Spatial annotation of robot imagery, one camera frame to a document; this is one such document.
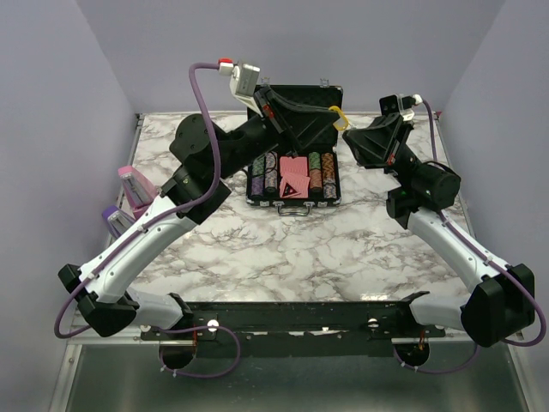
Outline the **yellow key tag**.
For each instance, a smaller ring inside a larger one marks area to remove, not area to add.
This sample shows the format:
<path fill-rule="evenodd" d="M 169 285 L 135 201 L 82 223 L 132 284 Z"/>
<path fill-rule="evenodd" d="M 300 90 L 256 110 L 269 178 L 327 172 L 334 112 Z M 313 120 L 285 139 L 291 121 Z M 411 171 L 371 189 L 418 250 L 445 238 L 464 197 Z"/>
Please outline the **yellow key tag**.
<path fill-rule="evenodd" d="M 338 106 L 331 106 L 329 110 L 335 112 L 338 116 L 338 119 L 333 123 L 334 128 L 338 131 L 346 130 L 350 123 L 345 113 Z"/>

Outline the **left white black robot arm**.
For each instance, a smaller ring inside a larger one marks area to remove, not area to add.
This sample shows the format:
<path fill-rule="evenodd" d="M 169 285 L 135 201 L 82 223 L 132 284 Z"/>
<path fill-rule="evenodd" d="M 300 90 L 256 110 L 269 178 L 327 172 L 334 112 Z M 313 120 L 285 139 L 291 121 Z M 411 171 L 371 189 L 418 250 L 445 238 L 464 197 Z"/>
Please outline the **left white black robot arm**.
<path fill-rule="evenodd" d="M 335 134 L 335 108 L 342 96 L 338 87 L 256 87 L 259 113 L 252 112 L 233 130 L 214 127 L 221 178 L 269 152 L 302 152 Z M 189 332 L 191 311 L 177 294 L 137 293 L 130 285 L 169 245 L 215 213 L 231 191 L 219 183 L 208 199 L 200 199 L 214 178 L 212 147 L 201 113 L 181 121 L 169 150 L 180 165 L 145 213 L 97 257 L 82 266 L 67 264 L 58 272 L 88 328 L 102 337 L 130 325 L 158 326 L 172 339 Z"/>

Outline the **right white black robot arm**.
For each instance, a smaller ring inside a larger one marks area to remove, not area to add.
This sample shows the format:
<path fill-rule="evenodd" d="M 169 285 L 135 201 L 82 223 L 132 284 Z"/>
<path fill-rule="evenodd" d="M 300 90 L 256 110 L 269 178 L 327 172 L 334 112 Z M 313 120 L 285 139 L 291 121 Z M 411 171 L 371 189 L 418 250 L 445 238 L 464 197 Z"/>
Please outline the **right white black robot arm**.
<path fill-rule="evenodd" d="M 399 185 L 387 195 L 388 215 L 430 246 L 459 276 L 468 296 L 422 294 L 395 314 L 395 327 L 404 336 L 426 325 L 463 330 L 484 348 L 507 342 L 539 318 L 534 274 L 525 264 L 511 265 L 489 252 L 445 214 L 461 179 L 437 160 L 421 161 L 407 145 L 412 130 L 412 120 L 394 112 L 342 137 L 360 166 L 395 177 Z"/>

